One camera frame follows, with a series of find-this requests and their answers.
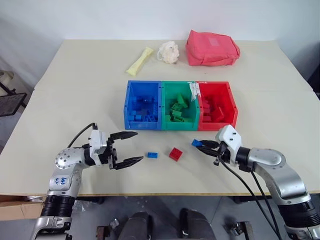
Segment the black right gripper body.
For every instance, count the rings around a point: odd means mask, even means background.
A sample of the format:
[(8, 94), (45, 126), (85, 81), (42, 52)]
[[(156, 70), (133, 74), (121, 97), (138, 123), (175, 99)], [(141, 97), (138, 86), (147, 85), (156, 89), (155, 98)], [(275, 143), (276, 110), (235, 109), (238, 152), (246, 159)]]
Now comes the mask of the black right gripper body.
[(230, 163), (231, 153), (228, 150), (228, 146), (225, 142), (218, 143), (217, 141), (214, 142), (214, 146), (218, 152), (218, 156), (214, 160), (214, 164), (219, 164), (220, 159), (222, 159), (225, 163)]

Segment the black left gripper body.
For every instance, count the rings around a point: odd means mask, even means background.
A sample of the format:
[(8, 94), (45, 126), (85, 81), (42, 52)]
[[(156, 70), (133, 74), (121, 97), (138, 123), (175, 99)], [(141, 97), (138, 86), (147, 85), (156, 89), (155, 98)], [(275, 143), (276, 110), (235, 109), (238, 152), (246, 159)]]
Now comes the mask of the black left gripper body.
[(112, 138), (109, 138), (106, 141), (106, 148), (104, 151), (104, 154), (107, 158), (107, 164), (111, 170), (118, 170), (118, 156), (117, 156), (117, 150), (113, 147), (114, 140)]

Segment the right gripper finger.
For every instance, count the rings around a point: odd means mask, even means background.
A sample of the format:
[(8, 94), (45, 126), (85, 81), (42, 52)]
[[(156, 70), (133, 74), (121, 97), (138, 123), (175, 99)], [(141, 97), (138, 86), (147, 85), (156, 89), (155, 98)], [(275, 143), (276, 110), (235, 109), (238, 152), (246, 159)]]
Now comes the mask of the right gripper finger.
[(206, 146), (197, 146), (196, 148), (206, 155), (209, 155), (212, 157), (218, 157), (218, 152), (215, 149), (212, 149)]
[(201, 148), (218, 149), (220, 144), (214, 140), (201, 140)]

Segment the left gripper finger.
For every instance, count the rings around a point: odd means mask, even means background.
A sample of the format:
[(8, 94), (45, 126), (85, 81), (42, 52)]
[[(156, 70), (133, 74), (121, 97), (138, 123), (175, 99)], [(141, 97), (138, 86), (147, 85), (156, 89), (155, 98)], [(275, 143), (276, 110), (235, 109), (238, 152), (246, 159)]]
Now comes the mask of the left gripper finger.
[(115, 140), (125, 140), (136, 136), (138, 133), (135, 131), (121, 131), (110, 134), (108, 141), (114, 143)]
[(140, 162), (143, 158), (144, 158), (143, 156), (131, 157), (131, 158), (125, 159), (122, 162), (115, 163), (113, 165), (113, 168), (115, 170), (125, 169), (125, 168), (131, 167), (131, 166), (135, 165), (136, 163)]

